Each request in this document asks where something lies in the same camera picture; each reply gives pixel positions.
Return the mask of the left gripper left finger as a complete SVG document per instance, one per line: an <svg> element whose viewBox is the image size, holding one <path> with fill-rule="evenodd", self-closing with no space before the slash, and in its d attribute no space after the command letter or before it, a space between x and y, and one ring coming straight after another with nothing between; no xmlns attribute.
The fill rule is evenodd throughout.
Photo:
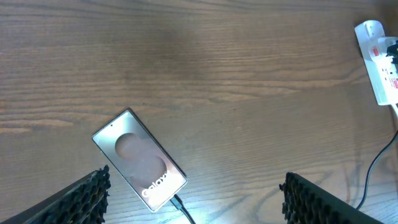
<svg viewBox="0 0 398 224"><path fill-rule="evenodd" d="M102 224L108 206L109 167L94 170L1 224Z"/></svg>

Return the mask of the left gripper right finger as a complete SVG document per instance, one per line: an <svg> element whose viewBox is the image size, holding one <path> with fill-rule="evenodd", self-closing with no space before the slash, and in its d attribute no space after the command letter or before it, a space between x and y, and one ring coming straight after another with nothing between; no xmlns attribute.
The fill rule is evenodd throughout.
<svg viewBox="0 0 398 224"><path fill-rule="evenodd" d="M296 173L286 173L279 188L288 224L381 224Z"/></svg>

